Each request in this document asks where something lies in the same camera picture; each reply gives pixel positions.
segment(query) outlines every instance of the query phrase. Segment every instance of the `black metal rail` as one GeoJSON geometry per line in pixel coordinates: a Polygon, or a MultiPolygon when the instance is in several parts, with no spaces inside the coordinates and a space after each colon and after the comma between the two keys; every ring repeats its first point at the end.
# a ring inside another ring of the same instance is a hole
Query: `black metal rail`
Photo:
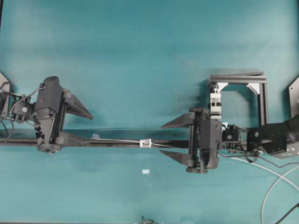
{"type": "Polygon", "coordinates": [[[0,0],[0,30],[1,30],[1,18],[2,18],[3,1],[4,0],[0,0]]]}
{"type": "MultiPolygon", "coordinates": [[[[13,138],[5,143],[6,138],[0,138],[0,146],[37,146],[37,140],[33,138],[13,138]]],[[[131,140],[136,142],[115,141],[115,140],[86,140],[85,142],[72,145],[70,147],[128,147],[139,148],[139,140],[131,140]]],[[[152,140],[152,148],[188,148],[188,140],[152,140]]]]}

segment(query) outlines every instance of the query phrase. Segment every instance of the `black cable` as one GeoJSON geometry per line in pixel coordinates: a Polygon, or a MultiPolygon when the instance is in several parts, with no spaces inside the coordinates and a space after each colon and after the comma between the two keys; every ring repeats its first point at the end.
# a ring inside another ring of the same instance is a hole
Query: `black cable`
{"type": "Polygon", "coordinates": [[[8,130],[7,130],[7,128],[6,128],[6,125],[4,124],[4,122],[3,122],[3,120],[1,120],[1,123],[2,123],[2,125],[3,125],[3,127],[4,127],[4,129],[5,129],[5,132],[6,132],[6,135],[7,135],[7,137],[8,137],[8,130]]]}
{"type": "Polygon", "coordinates": [[[277,223],[275,224],[279,224],[281,223],[292,211],[294,211],[295,208],[299,208],[299,203],[296,204],[294,207],[292,207],[277,223]]]}
{"type": "Polygon", "coordinates": [[[263,158],[263,157],[261,157],[261,156],[259,156],[259,155],[258,155],[257,157],[258,157],[258,158],[261,158],[262,160],[265,160],[266,162],[272,164],[273,166],[276,166],[277,168],[282,168],[282,167],[285,167],[285,166],[288,166],[288,165],[293,165],[293,164],[299,164],[299,162],[289,162],[289,163],[286,163],[286,164],[284,164],[284,165],[282,165],[282,166],[279,166],[279,165],[277,165],[277,164],[271,162],[270,160],[267,160],[267,159],[265,159],[265,158],[263,158]]]}

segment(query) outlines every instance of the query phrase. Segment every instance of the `teal background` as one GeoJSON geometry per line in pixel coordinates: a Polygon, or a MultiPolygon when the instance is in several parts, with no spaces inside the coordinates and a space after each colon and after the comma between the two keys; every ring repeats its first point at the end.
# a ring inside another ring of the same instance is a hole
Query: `teal background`
{"type": "MultiPolygon", "coordinates": [[[[264,71],[270,122],[289,118],[286,88],[299,74],[298,34],[295,0],[5,0],[0,70],[24,94],[59,76],[95,117],[68,115],[65,128],[82,135],[186,139],[185,130],[159,127],[207,105],[210,74],[264,71]]],[[[223,121],[256,126],[254,94],[227,90],[223,121]]],[[[299,184],[297,171],[289,177],[299,184]]],[[[35,147],[1,147],[0,221],[130,223],[144,215],[160,223],[257,224],[275,179],[229,159],[207,175],[189,174],[157,149],[64,148],[50,156],[35,147]]],[[[298,198],[279,183],[266,223],[298,198]]],[[[298,219],[294,211],[284,223],[298,219]]]]}

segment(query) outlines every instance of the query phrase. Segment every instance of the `black aluminum frame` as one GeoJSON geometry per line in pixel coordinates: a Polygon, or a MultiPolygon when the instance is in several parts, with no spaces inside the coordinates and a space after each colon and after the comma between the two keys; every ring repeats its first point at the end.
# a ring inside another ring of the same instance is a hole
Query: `black aluminum frame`
{"type": "Polygon", "coordinates": [[[259,83],[260,93],[257,95],[259,126],[269,123],[267,77],[263,72],[250,72],[235,75],[210,75],[210,83],[249,84],[259,83]]]}

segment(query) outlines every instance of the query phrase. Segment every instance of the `metal bracket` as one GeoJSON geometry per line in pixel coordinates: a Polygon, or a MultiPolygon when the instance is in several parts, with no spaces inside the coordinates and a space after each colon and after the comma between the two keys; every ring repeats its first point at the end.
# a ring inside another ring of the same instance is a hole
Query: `metal bracket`
{"type": "MultiPolygon", "coordinates": [[[[210,75],[208,82],[210,85],[210,93],[215,93],[215,87],[219,86],[221,83],[245,84],[257,95],[259,125],[262,126],[269,122],[267,77],[263,72],[251,72],[235,75],[210,75]]],[[[221,119],[221,112],[218,111],[216,111],[215,114],[212,114],[211,118],[221,119]]]]}
{"type": "Polygon", "coordinates": [[[250,88],[256,95],[260,94],[260,84],[259,83],[248,83],[247,87],[250,88]]]}
{"type": "Polygon", "coordinates": [[[291,117],[299,114],[299,77],[289,86],[291,117]]]}

